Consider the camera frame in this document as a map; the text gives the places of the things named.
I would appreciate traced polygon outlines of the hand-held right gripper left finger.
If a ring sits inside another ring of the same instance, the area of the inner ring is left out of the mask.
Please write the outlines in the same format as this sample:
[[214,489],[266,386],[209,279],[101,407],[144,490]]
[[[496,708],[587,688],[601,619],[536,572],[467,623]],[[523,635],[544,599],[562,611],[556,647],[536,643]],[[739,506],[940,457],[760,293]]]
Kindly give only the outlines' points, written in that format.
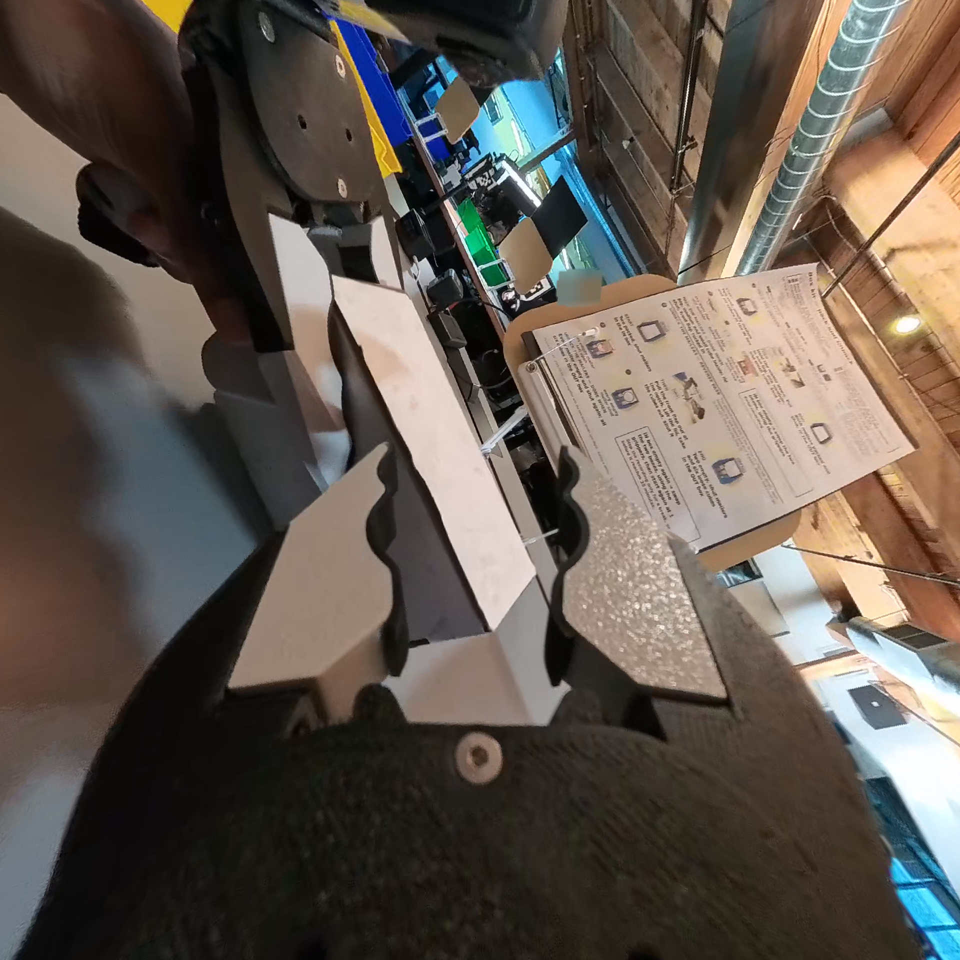
[[378,444],[287,529],[227,682],[296,690],[321,719],[350,719],[367,687],[402,673],[409,628],[397,533],[395,451]]

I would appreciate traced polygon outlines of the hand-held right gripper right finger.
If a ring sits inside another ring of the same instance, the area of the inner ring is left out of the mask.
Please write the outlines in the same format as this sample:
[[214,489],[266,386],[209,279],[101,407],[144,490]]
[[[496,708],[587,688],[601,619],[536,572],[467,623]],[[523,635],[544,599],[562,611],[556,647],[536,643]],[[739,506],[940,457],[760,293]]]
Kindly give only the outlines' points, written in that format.
[[726,684],[671,534],[576,447],[557,463],[558,569],[548,601],[552,686],[607,725],[666,739],[658,702],[725,706]]

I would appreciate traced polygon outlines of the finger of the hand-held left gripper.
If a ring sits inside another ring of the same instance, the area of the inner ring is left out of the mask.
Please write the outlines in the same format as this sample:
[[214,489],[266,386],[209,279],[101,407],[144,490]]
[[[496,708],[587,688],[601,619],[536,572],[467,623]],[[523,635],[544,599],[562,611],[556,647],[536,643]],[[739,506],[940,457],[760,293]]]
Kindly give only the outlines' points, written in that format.
[[402,291],[402,266],[383,217],[371,222],[316,223],[309,239],[333,278]]
[[322,490],[347,471],[352,440],[330,346],[330,271],[306,231],[270,214],[271,243],[293,346],[269,354],[269,387],[294,426],[294,450]]

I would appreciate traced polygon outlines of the yellow storage bin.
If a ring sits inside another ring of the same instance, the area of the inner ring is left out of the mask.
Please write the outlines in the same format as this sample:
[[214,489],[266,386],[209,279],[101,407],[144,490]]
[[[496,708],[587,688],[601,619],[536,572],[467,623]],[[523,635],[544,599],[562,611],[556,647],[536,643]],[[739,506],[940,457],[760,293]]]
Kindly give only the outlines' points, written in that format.
[[[161,19],[174,32],[177,32],[183,24],[186,11],[190,5],[189,1],[144,1],[144,4]],[[331,22],[331,30],[340,47],[344,62],[352,72],[353,78],[360,91],[361,100],[366,116],[366,124],[369,130],[371,143],[373,145],[376,162],[380,175],[383,180],[387,180],[393,174],[402,173],[402,164],[391,144],[387,131],[384,128],[376,106],[366,89],[364,75],[359,69],[356,57],[354,56],[354,46],[351,40],[358,40],[358,28],[350,25],[344,25],[346,32],[342,29],[339,21]]]

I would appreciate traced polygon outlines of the white cardboard box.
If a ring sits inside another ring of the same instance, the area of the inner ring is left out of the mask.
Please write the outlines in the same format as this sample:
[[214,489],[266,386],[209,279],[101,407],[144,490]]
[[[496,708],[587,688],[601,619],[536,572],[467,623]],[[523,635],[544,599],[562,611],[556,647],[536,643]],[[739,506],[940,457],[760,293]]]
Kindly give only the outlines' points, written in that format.
[[407,294],[335,277],[332,297],[504,651],[526,718],[546,725],[565,693],[547,677],[546,595],[460,393]]

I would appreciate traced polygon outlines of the grey desk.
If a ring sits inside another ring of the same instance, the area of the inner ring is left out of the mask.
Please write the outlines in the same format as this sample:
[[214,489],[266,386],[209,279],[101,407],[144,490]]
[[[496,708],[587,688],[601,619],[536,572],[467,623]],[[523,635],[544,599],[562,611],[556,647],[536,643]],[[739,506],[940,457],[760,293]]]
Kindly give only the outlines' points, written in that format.
[[90,763],[269,529],[212,407],[192,290],[81,239],[83,160],[2,98],[2,958]]

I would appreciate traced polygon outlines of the person's left hand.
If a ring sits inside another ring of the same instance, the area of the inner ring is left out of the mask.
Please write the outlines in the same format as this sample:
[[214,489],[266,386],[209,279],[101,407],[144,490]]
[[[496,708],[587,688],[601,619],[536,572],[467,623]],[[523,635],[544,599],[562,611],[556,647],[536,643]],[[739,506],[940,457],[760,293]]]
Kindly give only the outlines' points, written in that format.
[[194,202],[195,126],[174,31],[141,2],[1,3],[2,93],[141,201],[121,230],[191,284],[226,341],[251,342]]

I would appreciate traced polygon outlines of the blue bin with white sticker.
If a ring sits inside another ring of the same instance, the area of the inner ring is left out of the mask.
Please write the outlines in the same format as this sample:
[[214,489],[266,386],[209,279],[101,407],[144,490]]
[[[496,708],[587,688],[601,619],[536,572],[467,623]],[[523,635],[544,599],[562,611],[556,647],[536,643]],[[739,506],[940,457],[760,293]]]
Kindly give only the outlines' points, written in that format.
[[334,22],[341,31],[354,65],[359,70],[361,81],[390,147],[401,146],[412,137],[412,130],[388,73],[378,63],[377,48],[362,27],[340,19]]

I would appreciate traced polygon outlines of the green storage bin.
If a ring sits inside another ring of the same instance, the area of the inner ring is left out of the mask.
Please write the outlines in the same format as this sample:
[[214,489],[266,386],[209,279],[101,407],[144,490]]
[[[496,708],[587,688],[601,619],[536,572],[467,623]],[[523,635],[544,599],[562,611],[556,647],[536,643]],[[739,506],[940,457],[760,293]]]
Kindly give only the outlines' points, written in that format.
[[457,206],[457,213],[464,230],[463,241],[479,276],[492,290],[507,286],[511,277],[473,201],[464,198]]

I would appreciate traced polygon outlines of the beige stand board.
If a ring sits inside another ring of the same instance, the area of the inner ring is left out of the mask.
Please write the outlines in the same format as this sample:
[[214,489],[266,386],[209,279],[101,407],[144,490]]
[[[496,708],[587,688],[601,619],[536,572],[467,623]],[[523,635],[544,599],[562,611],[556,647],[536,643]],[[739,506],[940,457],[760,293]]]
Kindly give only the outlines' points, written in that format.
[[450,143],[461,140],[481,112],[481,105],[471,85],[457,75],[439,97],[435,106],[437,131],[432,139],[444,138]]
[[554,257],[532,217],[521,219],[498,246],[517,294],[525,296],[549,275]]

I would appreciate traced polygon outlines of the black sheet board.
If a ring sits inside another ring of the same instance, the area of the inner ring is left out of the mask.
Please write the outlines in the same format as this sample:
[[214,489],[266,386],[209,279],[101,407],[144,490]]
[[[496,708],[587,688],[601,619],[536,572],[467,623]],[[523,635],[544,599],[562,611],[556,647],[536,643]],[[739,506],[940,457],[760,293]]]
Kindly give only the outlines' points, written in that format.
[[587,224],[587,215],[564,174],[530,216],[552,259],[557,259]]

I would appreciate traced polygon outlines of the instruction sheet on stand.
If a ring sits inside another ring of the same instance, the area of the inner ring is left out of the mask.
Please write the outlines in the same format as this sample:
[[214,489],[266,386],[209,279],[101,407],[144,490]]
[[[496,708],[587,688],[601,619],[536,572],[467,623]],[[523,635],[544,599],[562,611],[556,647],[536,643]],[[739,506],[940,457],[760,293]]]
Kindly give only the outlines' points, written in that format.
[[533,333],[594,467],[696,553],[917,450],[822,298],[816,263],[677,287]]

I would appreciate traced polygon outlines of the black square wall box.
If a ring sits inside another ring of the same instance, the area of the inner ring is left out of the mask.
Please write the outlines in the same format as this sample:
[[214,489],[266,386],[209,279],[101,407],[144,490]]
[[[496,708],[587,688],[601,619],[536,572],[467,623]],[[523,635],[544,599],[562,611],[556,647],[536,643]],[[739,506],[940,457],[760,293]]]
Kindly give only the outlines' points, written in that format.
[[863,721],[874,731],[881,732],[908,725],[901,705],[877,683],[868,682],[846,690]]

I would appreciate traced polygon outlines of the narrow silver duct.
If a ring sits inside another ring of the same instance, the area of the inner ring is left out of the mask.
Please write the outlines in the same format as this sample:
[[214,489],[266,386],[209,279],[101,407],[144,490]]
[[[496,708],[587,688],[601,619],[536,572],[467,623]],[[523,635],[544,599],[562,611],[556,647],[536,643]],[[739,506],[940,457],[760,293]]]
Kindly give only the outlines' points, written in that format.
[[820,1],[731,3],[678,285],[722,273],[822,6]]

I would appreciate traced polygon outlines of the silver ventilation duct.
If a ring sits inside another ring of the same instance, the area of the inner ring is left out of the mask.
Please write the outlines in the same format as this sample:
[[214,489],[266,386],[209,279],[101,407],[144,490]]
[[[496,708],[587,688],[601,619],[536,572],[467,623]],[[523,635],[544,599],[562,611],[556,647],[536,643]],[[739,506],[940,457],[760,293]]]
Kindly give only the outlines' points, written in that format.
[[741,254],[736,276],[771,267],[912,6],[912,1],[849,3]]

